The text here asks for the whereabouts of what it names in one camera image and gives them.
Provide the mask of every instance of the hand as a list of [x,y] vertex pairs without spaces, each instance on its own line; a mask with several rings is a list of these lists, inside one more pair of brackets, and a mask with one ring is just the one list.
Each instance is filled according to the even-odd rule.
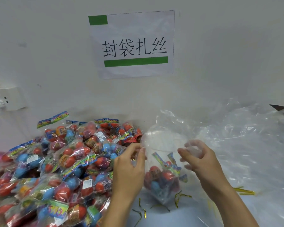
[[[138,152],[136,167],[131,164],[131,156]],[[113,196],[133,202],[142,189],[145,174],[145,149],[140,143],[132,143],[114,161]]]
[[180,161],[189,163],[189,165],[185,165],[185,168],[196,173],[204,191],[215,201],[219,195],[223,195],[228,191],[231,185],[227,181],[212,149],[200,140],[191,140],[185,144],[185,147],[189,146],[197,146],[201,149],[201,156],[196,158],[187,149],[179,148],[178,153],[182,157]]

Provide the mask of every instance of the pile of bagged eggs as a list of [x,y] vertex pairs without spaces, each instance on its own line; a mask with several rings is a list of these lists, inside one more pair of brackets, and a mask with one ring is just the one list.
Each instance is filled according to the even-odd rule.
[[54,126],[2,156],[0,226],[100,227],[114,159],[143,135],[128,122],[108,118]]

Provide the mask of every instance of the right hand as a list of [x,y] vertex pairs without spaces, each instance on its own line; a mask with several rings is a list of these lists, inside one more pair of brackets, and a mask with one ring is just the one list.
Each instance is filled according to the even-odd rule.
[[231,185],[212,149],[201,140],[191,140],[185,144],[185,147],[190,146],[197,146],[201,149],[201,156],[196,158],[187,149],[179,148],[178,153],[182,157],[180,161],[189,163],[189,165],[185,165],[185,168],[196,173],[204,191],[215,201],[220,195],[225,194]]

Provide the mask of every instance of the finger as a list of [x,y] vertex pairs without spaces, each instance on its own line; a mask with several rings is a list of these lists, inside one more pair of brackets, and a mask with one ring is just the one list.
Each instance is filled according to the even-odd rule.
[[179,148],[178,153],[181,155],[183,160],[185,160],[192,166],[192,170],[198,167],[200,159],[192,156],[192,154],[188,150]]
[[185,147],[197,146],[202,152],[206,153],[211,149],[201,140],[190,140],[188,143],[184,144]]
[[140,148],[141,148],[140,143],[132,143],[131,145],[129,145],[126,148],[126,150],[124,151],[124,153],[121,156],[125,156],[125,157],[128,157],[130,159],[132,154],[135,152],[135,150],[140,149]]
[[185,169],[193,170],[193,168],[191,167],[191,165],[185,165],[184,167],[185,167]]
[[144,171],[145,168],[145,160],[146,160],[146,156],[145,156],[145,148],[141,148],[139,153],[138,153],[138,158],[137,158],[137,165],[136,167],[139,169],[142,169]]

